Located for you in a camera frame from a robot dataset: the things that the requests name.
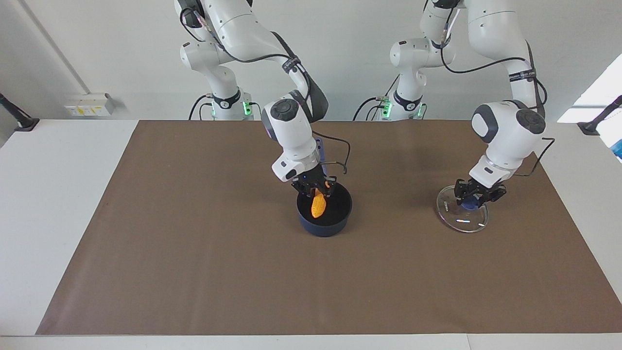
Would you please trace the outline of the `yellow toy corn cob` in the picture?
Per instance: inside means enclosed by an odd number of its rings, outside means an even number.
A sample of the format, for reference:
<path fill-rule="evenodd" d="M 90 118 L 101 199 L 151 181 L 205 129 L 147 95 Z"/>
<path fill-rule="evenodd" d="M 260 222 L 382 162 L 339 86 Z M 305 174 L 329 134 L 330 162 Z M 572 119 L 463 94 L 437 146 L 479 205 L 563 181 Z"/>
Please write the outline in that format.
<path fill-rule="evenodd" d="M 327 200 L 319 189 L 313 189 L 313 197 L 311 201 L 311 216 L 318 219 L 324 215 L 327 208 Z"/>

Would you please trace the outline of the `glass lid with blue knob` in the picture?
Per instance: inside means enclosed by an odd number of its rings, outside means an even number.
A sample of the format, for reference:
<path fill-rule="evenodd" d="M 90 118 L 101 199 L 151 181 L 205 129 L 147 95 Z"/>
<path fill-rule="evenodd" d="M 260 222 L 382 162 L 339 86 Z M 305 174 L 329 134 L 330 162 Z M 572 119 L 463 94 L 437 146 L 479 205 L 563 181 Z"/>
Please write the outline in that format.
<path fill-rule="evenodd" d="M 438 193 L 436 212 L 444 224 L 462 233 L 480 232 L 489 222 L 487 204 L 479 207 L 475 198 L 458 204 L 453 185 L 446 186 Z"/>

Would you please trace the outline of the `brown table mat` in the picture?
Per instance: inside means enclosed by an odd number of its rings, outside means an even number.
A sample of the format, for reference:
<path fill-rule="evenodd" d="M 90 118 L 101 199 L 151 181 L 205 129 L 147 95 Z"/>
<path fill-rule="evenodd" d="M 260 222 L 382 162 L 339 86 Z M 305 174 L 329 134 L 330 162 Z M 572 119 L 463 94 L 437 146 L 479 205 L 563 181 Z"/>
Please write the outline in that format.
<path fill-rule="evenodd" d="M 469 122 L 314 127 L 352 144 L 330 238 L 302 228 L 260 122 L 139 122 L 37 334 L 622 333 L 542 169 L 464 234 L 435 200 L 484 152 Z"/>

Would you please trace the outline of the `white wall socket box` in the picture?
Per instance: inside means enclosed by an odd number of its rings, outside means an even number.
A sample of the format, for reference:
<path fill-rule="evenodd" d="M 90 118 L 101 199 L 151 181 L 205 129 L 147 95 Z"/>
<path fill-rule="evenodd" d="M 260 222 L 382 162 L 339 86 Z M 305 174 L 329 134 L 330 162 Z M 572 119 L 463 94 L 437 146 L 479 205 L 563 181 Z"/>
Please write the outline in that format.
<path fill-rule="evenodd" d="M 108 93 L 75 94 L 64 102 L 64 108 L 72 117 L 111 117 L 115 103 Z"/>

